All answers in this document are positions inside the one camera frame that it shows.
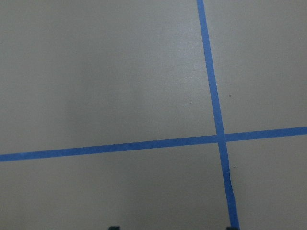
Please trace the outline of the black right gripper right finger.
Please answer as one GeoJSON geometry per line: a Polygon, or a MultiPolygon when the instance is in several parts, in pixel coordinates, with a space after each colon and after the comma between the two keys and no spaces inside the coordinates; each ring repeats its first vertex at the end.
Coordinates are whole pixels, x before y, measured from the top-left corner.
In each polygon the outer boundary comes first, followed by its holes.
{"type": "Polygon", "coordinates": [[[226,227],[226,230],[239,230],[239,228],[233,227],[233,226],[229,226],[229,227],[226,227]]]}

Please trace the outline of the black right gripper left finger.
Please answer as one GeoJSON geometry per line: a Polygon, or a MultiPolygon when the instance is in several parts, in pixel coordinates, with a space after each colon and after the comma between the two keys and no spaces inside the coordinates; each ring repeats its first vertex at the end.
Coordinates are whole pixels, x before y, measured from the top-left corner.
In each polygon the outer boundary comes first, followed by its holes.
{"type": "Polygon", "coordinates": [[[108,230],[120,230],[120,226],[110,226],[108,230]]]}

